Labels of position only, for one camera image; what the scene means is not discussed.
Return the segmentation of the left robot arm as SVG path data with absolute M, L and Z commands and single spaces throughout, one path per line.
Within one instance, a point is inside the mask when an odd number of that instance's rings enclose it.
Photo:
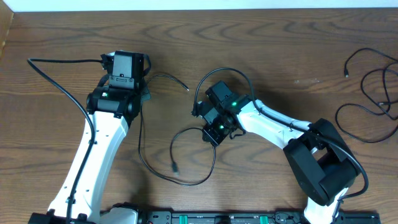
M 77 107 L 85 116 L 80 145 L 68 175 L 47 213 L 33 213 L 30 223 L 99 223 L 101 201 L 116 152 L 148 99 L 144 77 L 151 70 L 147 54 L 118 50 L 98 63 L 107 71 Z

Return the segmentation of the clear tape strip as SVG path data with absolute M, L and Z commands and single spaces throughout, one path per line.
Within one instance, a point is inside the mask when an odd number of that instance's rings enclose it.
M 297 85 L 312 85 L 320 82 L 321 80 L 318 80 L 317 78 L 294 80 L 294 83 Z

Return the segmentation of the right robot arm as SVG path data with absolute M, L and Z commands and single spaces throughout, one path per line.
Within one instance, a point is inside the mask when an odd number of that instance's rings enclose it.
M 304 217 L 310 223 L 333 223 L 361 173 L 361 166 L 325 119 L 300 121 L 276 112 L 249 95 L 210 93 L 209 103 L 198 102 L 194 116 L 206 122 L 204 138 L 218 146 L 233 132 L 256 134 L 283 150 L 292 172 L 308 197 Z

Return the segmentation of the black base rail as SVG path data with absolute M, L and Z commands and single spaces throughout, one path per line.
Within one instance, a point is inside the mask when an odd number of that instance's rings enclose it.
M 305 224 L 312 221 L 298 210 L 274 212 L 176 212 L 171 209 L 141 208 L 117 203 L 101 213 L 101 223 L 137 224 Z

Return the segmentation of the cardboard panel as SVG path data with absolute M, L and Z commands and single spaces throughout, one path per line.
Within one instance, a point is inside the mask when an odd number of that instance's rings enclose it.
M 9 6 L 1 0 L 0 3 L 0 54 L 4 53 L 6 40 L 11 28 L 12 20 L 14 18 L 14 12 Z

